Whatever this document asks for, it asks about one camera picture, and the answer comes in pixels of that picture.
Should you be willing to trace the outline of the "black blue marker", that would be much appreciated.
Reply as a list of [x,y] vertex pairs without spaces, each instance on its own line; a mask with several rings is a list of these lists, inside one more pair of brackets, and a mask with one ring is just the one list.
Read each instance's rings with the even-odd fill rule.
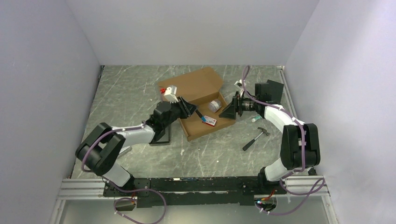
[[196,110],[195,113],[199,116],[199,118],[202,120],[202,122],[206,123],[205,116],[199,110]]

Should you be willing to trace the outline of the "small red white card box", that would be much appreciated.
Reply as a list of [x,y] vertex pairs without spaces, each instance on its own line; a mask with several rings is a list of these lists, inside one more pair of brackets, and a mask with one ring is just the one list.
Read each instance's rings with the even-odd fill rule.
[[208,116],[203,117],[203,123],[209,125],[209,126],[216,126],[217,120]]

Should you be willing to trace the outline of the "brown cardboard box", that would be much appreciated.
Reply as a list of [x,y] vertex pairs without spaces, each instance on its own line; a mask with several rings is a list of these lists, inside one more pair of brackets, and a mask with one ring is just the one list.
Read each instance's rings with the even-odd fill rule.
[[[166,88],[170,85],[177,87],[177,96],[198,107],[203,115],[216,119],[215,126],[204,124],[196,113],[187,119],[179,119],[181,127],[188,141],[200,138],[215,131],[219,131],[235,124],[236,120],[220,118],[221,111],[227,103],[220,93],[223,79],[211,67],[205,67],[180,76],[165,79],[157,83],[158,88]],[[218,99],[222,107],[217,112],[209,110],[209,103]]]

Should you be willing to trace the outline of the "white green glue stick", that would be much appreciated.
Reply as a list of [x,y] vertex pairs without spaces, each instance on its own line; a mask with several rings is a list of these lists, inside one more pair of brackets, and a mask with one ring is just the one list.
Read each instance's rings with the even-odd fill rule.
[[252,118],[251,121],[252,121],[252,122],[256,122],[256,121],[261,120],[261,119],[262,119],[262,116],[257,115],[257,116],[255,116],[254,118]]

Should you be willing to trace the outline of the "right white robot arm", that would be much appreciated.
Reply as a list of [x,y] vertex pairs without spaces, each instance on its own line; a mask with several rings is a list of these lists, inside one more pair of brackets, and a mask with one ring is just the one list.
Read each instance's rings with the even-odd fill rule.
[[221,118],[236,119],[245,111],[254,111],[282,133],[279,158],[263,167],[258,174],[257,187],[264,194],[270,193],[276,186],[275,181],[288,173],[320,163],[318,128],[287,113],[280,105],[283,88],[282,83],[272,80],[256,83],[253,96],[249,97],[247,92],[237,92],[219,115]]

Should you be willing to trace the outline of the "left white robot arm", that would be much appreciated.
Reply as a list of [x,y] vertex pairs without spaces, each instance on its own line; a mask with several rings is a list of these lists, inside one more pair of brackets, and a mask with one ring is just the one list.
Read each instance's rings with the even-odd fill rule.
[[159,102],[149,118],[136,126],[111,127],[102,122],[82,141],[75,156],[82,162],[83,171],[107,179],[122,196],[128,196],[135,189],[134,177],[116,162],[121,149],[157,142],[168,126],[178,119],[189,118],[197,108],[178,97],[175,103]]

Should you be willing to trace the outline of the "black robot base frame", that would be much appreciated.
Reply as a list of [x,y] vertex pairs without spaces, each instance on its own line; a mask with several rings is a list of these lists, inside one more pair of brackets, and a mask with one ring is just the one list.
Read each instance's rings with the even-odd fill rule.
[[104,197],[137,198],[138,208],[175,205],[238,204],[250,206],[255,196],[269,195],[276,182],[265,182],[257,176],[135,178],[136,193],[117,190],[107,183]]

